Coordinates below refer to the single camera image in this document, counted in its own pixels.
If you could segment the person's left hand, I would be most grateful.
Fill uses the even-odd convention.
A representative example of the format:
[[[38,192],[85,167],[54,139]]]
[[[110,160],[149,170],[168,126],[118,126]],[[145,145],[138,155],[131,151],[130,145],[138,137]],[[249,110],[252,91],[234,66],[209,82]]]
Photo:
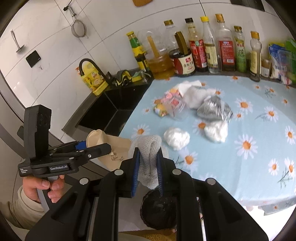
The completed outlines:
[[[56,203],[64,193],[64,178],[64,175],[60,175],[57,180],[50,182],[34,176],[25,177],[23,178],[23,191],[29,199],[41,203],[37,190],[49,190],[48,197],[52,203]]]

